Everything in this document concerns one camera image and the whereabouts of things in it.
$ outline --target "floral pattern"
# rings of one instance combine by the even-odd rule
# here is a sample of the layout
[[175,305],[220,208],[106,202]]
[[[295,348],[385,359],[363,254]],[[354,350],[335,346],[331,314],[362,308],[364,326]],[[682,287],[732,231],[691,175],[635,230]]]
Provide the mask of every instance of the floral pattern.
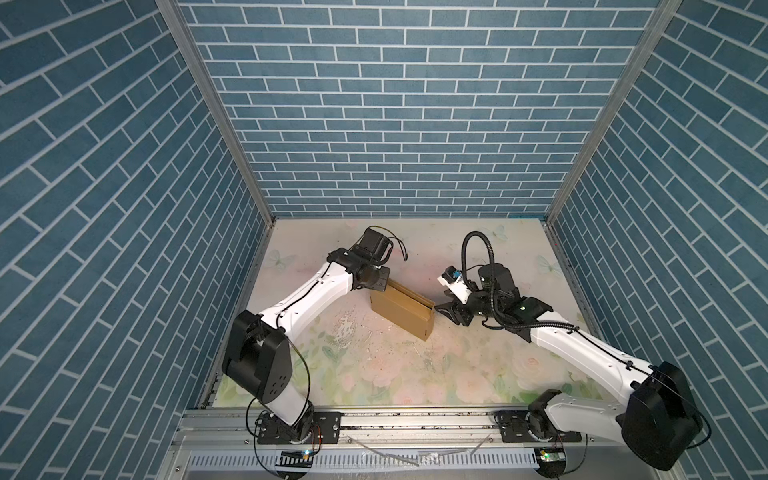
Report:
[[[370,221],[280,220],[249,307],[261,310],[281,300],[315,273],[327,252],[355,242]],[[576,302],[536,220],[377,220],[401,237],[409,261],[393,252],[391,277],[432,300],[447,301],[436,277],[459,266],[464,235],[484,231],[498,262],[506,265],[524,295],[550,303],[584,325]],[[477,239],[468,263],[486,263]],[[338,299],[312,322],[296,346],[312,376],[310,399],[319,406],[462,405],[531,402],[549,388],[588,398],[608,394],[560,357],[516,335],[483,328],[479,319],[459,327],[436,314],[424,342],[370,309],[367,290]],[[292,382],[306,391],[301,360],[293,358]],[[227,377],[216,407],[245,406],[251,396]]]

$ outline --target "brick wall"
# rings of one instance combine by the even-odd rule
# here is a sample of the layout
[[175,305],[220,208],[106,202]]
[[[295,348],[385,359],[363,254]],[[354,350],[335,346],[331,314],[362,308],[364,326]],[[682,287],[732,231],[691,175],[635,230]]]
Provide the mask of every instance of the brick wall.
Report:
[[555,224],[606,337],[713,419],[690,478],[768,467],[768,2],[684,0]]
[[262,229],[154,0],[0,2],[0,478],[153,475]]
[[541,217],[656,3],[181,2],[270,204],[303,217]]

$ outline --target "black mounting plate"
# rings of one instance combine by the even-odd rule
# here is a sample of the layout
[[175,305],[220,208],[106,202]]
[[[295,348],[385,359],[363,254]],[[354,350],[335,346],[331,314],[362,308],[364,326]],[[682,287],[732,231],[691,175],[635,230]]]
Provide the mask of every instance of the black mounting plate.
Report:
[[[528,428],[528,420],[526,420],[526,416],[528,415],[528,410],[499,410],[496,412],[496,415],[499,413],[505,413],[506,418],[508,418],[508,422],[505,423],[503,426],[500,425],[499,429],[502,432],[502,441],[504,443],[520,443],[520,442],[540,442],[541,440],[535,438],[533,435],[531,435],[531,432]],[[560,434],[560,440],[563,443],[576,443],[581,442],[581,433],[579,432],[565,432]]]
[[[263,420],[257,438],[259,445],[296,445],[280,436],[279,423],[280,421],[272,416],[268,416]],[[341,412],[315,412],[313,425],[319,425],[321,435],[323,436],[323,444],[335,445],[339,443]],[[303,444],[310,445],[311,443],[312,436],[310,435]]]

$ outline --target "cardboard box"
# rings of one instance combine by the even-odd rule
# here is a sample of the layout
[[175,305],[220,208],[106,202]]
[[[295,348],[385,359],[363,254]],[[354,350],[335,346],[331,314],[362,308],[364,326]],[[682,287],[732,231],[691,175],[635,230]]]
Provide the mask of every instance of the cardboard box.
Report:
[[371,290],[371,310],[422,340],[435,326],[435,302],[397,283],[391,278],[386,290]]

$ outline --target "metal corner post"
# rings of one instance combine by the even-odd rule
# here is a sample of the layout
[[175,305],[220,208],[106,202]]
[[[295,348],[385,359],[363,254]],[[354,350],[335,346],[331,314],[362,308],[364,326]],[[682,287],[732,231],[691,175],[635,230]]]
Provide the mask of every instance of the metal corner post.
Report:
[[667,29],[681,2],[682,0],[659,0],[659,5],[648,19],[640,41],[632,50],[624,71],[621,72],[621,76],[616,81],[608,101],[594,122],[592,131],[589,132],[584,140],[584,144],[581,145],[581,150],[576,156],[573,166],[568,171],[568,174],[566,174],[560,190],[558,190],[557,195],[555,195],[554,200],[549,206],[546,214],[547,223],[554,222],[560,214],[565,202],[568,200],[568,196],[576,187],[581,174],[584,173],[584,170],[589,165],[592,155],[598,149],[598,145],[603,141],[603,137],[608,132],[608,128],[613,123],[614,118],[616,118],[616,114],[624,103],[624,99],[629,95],[632,85],[634,85],[637,77],[640,76],[645,63],[650,58],[650,54],[653,53],[659,40],[661,40],[661,35]]
[[192,78],[195,84],[200,89],[200,93],[203,95],[208,110],[213,116],[216,126],[219,127],[221,137],[224,139],[224,143],[232,154],[237,170],[245,180],[245,184],[248,187],[253,201],[256,202],[256,206],[264,217],[266,225],[271,226],[275,219],[270,210],[270,205],[266,202],[266,198],[261,193],[259,184],[256,181],[256,177],[253,175],[253,170],[248,162],[243,145],[237,138],[234,127],[230,122],[227,110],[224,108],[221,98],[217,93],[214,81],[208,74],[208,70],[205,67],[203,57],[200,55],[200,51],[197,49],[197,44],[192,37],[192,31],[187,25],[187,21],[184,19],[184,14],[179,8],[177,0],[155,0],[157,7],[160,9],[160,14],[163,15],[168,30],[170,30],[171,36],[176,41],[176,45],[181,52],[181,56],[184,57],[184,61],[187,63],[187,67],[190,69]]

